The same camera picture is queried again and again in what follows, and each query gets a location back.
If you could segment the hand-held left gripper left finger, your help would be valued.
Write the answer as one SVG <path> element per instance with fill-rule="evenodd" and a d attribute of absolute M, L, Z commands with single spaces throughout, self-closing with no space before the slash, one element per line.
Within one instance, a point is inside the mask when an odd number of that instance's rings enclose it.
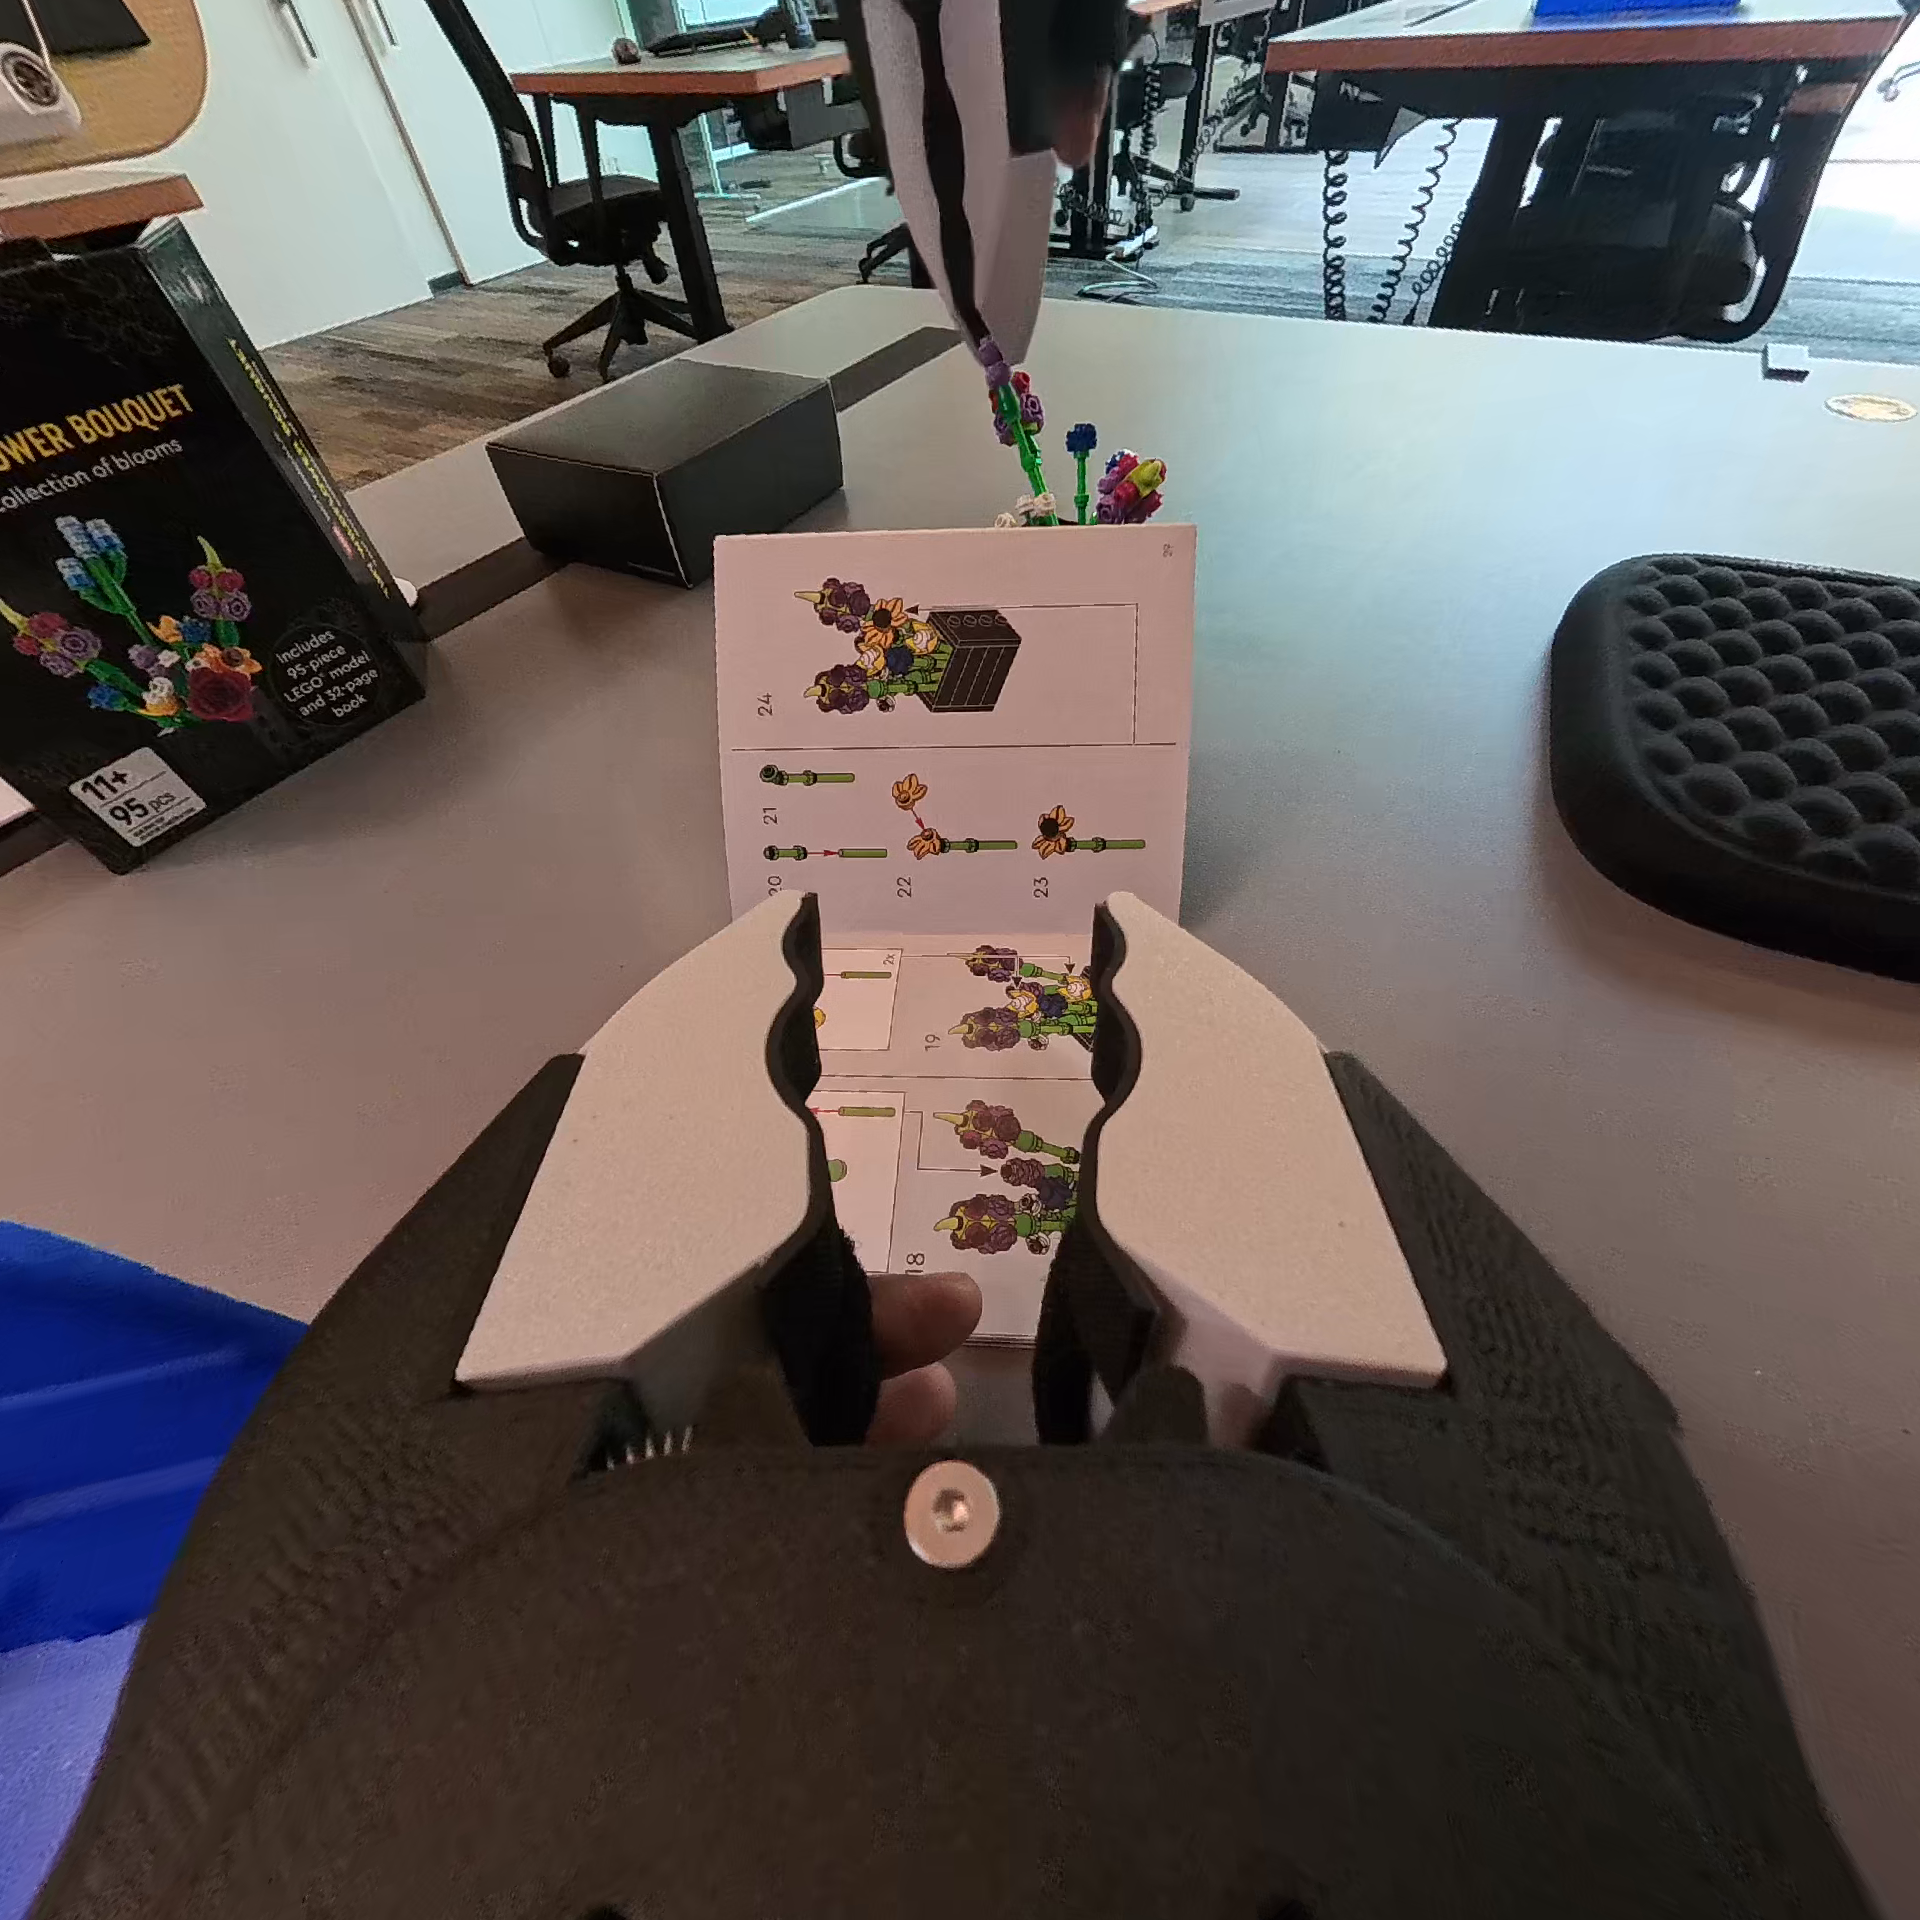
<path fill-rule="evenodd" d="M 818 902 L 776 893 L 666 966 L 578 1055 L 457 1380 L 625 1380 L 656 1431 L 769 1362 L 812 1443 L 877 1405 L 868 1275 L 839 1231 L 812 1006 Z"/>

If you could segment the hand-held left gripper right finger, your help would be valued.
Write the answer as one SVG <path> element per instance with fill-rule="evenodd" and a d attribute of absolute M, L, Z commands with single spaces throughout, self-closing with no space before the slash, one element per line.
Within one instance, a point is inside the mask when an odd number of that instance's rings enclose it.
<path fill-rule="evenodd" d="M 1135 893 L 1090 925 L 1097 1112 L 1038 1317 L 1038 1438 L 1178 1370 L 1251 1443 L 1289 1380 L 1429 1391 L 1443 1343 L 1312 1029 Z"/>

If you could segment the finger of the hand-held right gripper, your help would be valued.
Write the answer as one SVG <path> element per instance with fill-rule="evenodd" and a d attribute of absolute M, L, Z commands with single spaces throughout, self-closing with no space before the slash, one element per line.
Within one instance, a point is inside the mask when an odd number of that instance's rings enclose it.
<path fill-rule="evenodd" d="M 1038 324 L 1057 180 L 1051 2 L 918 2 L 918 133 L 938 288 L 987 365 Z"/>
<path fill-rule="evenodd" d="M 977 336 L 962 112 L 942 56 L 942 2 L 852 2 L 852 67 L 928 279 Z"/>

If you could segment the green stem brick piece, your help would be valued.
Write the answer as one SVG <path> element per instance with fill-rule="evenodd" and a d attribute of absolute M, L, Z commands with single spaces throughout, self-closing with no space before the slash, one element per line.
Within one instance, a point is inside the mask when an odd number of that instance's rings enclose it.
<path fill-rule="evenodd" d="M 984 372 L 987 362 L 1009 362 L 1009 357 L 998 348 L 998 344 L 992 338 L 992 332 L 984 332 L 979 336 L 979 344 L 977 344 L 977 362 L 979 362 L 979 372 Z M 1023 473 L 1028 481 L 1028 492 L 1033 495 L 1048 492 L 1046 469 L 1040 469 L 1038 437 L 1023 437 L 1013 450 L 1019 452 Z"/>

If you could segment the wooden background desk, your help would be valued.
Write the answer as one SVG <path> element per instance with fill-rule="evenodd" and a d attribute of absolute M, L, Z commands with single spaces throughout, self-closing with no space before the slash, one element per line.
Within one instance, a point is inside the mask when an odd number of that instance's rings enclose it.
<path fill-rule="evenodd" d="M 542 138 L 553 138 L 553 112 L 569 106 L 585 152 L 591 236 L 599 248 L 615 241 L 608 180 L 598 149 L 599 126 L 641 126 L 656 162 L 658 219 L 668 239 L 681 301 L 637 293 L 648 324 L 677 324 L 691 344 L 730 329 L 721 288 L 709 253 L 709 227 L 695 202 L 678 131 L 702 115 L 774 101 L 817 86 L 828 95 L 834 78 L 852 75 L 850 45 L 817 42 L 812 47 L 697 47 L 690 56 L 641 56 L 637 62 L 591 58 L 557 67 L 509 70 L 512 92 L 535 104 Z"/>

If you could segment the grey background desk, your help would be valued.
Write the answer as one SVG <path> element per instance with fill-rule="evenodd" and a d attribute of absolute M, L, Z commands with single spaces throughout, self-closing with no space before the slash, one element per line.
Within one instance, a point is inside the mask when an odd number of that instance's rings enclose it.
<path fill-rule="evenodd" d="M 1272 34 L 1262 67 L 1316 78 L 1310 149 L 1384 156 L 1425 120 L 1489 125 L 1493 148 L 1498 120 L 1551 133 L 1564 115 L 1771 86 L 1849 86 L 1855 112 L 1914 21 L 1917 2 L 1373 2 Z M 1407 307 L 1429 311 L 1432 289 Z"/>

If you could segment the person's left hand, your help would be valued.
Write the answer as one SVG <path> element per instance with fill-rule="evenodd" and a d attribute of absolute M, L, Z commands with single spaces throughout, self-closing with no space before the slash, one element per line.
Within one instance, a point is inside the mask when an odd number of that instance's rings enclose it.
<path fill-rule="evenodd" d="M 877 1399 L 868 1445 L 932 1445 L 955 1416 L 955 1354 L 977 1331 L 984 1297 L 962 1270 L 868 1275 Z"/>

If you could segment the LEGO flower bouquet in pot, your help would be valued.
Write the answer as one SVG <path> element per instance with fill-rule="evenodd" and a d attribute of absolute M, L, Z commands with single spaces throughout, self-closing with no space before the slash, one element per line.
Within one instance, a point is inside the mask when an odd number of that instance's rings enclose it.
<path fill-rule="evenodd" d="M 1095 421 L 1071 421 L 1063 430 L 1066 492 L 1019 492 L 1013 509 L 994 515 L 994 530 L 1025 530 L 1048 523 L 1074 526 L 1139 526 L 1159 515 L 1166 464 L 1159 457 L 1114 448 L 1100 452 Z"/>

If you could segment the black office chair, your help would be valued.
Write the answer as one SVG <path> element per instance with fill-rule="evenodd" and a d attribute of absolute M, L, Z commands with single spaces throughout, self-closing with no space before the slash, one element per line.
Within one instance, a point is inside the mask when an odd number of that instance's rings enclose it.
<path fill-rule="evenodd" d="M 632 267 L 643 267 L 653 288 L 668 277 L 658 253 L 666 214 L 658 186 L 637 176 L 608 176 L 598 156 L 587 156 L 585 180 L 562 180 L 553 156 L 553 106 L 525 106 L 468 2 L 426 2 L 424 8 L 494 126 L 517 236 L 555 267 L 611 270 L 611 293 L 542 344 L 547 376 L 565 377 L 571 367 L 565 348 L 591 332 L 599 336 L 599 381 L 611 381 L 623 347 L 648 344 L 648 326 L 690 344 L 697 338 L 702 332 L 686 302 L 641 289 L 632 279 Z"/>
<path fill-rule="evenodd" d="M 1784 302 L 1855 89 L 1706 92 L 1498 120 L 1429 326 L 1596 344 L 1753 338 Z"/>

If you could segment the flat black box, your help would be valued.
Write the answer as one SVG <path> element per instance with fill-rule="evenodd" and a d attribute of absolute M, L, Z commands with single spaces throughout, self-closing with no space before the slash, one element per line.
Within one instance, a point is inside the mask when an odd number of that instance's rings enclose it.
<path fill-rule="evenodd" d="M 690 357 L 519 421 L 486 461 L 547 560 L 695 588 L 716 542 L 776 536 L 843 488 L 827 377 Z"/>

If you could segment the instruction booklet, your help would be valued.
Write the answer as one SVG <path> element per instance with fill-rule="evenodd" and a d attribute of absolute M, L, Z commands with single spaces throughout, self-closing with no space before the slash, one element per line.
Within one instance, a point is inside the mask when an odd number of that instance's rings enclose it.
<path fill-rule="evenodd" d="M 1195 530 L 727 536 L 711 594 L 730 911 L 818 906 L 834 1215 L 1028 1347 L 1097 1107 L 1095 906 L 1183 906 Z"/>

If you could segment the blue storage bin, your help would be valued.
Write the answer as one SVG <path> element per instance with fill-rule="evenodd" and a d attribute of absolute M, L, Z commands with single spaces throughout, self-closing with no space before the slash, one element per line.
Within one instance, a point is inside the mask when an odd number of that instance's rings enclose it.
<path fill-rule="evenodd" d="M 26 1915 L 212 1471 L 307 1326 L 3 1225 L 3 1915 Z"/>

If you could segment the black wrist rest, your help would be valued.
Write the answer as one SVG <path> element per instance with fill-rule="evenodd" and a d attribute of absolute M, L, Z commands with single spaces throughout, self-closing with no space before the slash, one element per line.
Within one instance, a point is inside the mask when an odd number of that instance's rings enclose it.
<path fill-rule="evenodd" d="M 1917 580 L 1615 560 L 1558 620 L 1545 718 L 1558 820 L 1615 888 L 1917 979 Z"/>

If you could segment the black product box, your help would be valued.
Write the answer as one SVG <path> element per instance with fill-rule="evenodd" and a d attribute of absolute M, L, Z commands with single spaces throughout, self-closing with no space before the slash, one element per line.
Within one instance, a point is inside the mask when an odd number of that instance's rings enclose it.
<path fill-rule="evenodd" d="M 420 701 L 418 615 L 159 221 L 3 267 L 3 780 L 126 876 Z"/>

